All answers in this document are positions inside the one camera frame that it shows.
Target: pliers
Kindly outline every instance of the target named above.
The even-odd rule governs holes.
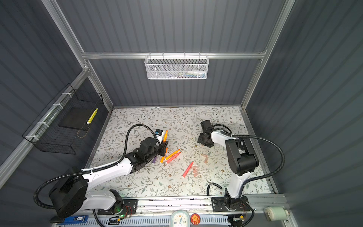
[[[207,182],[208,182],[207,196],[209,196],[209,190],[210,190],[211,186],[213,187],[213,185],[216,186],[216,187],[218,187],[219,189],[223,189],[219,184],[213,183],[210,178],[209,178],[209,181],[207,180]]]

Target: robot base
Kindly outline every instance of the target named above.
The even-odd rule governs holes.
[[[242,198],[247,204],[248,198],[246,196],[242,196]],[[229,212],[229,211],[250,211],[250,209],[244,205],[239,205],[235,210],[229,210],[225,206],[224,197],[212,197],[212,205],[213,205],[213,212]]]
[[[137,202],[138,202],[137,199],[124,199],[123,200],[124,205],[129,206],[131,208],[131,212],[130,212],[130,208],[129,208],[127,214],[135,214],[136,213]],[[126,214],[126,209],[123,209],[120,214],[125,215]],[[97,215],[114,215],[114,214],[112,214],[111,209],[109,209],[109,210],[98,209]]]

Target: blue battery pack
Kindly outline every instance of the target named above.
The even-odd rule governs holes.
[[[64,219],[64,222],[59,223],[58,225],[84,223],[84,222],[87,222],[87,219],[88,219],[88,215],[83,215],[83,216],[70,216],[68,218],[65,218]]]

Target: roll of tape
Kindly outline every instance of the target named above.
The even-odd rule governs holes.
[[[271,221],[285,220],[289,212],[282,207],[267,207],[267,214]]]

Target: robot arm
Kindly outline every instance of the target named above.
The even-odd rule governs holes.
[[[115,177],[127,175],[140,170],[153,160],[157,155],[165,156],[168,141],[162,141],[165,132],[157,129],[156,139],[148,137],[141,141],[140,147],[126,154],[125,158],[118,163],[114,161],[89,169],[82,169],[82,172],[89,172],[74,177],[58,180],[50,190],[49,197],[60,218],[66,218],[79,210],[89,209],[111,209],[112,213],[117,213],[122,208],[123,200],[116,190],[94,191],[95,186],[109,181]],[[116,165],[93,172],[117,163]],[[71,169],[68,173],[77,173],[77,169]]]
[[[243,182],[259,164],[255,150],[250,139],[233,137],[233,134],[225,135],[221,133],[221,129],[215,129],[209,120],[203,121],[201,126],[203,133],[199,135],[198,143],[207,147],[217,143],[226,148],[228,164],[233,174],[225,192],[225,203],[227,207],[233,207],[235,203],[240,203]]]

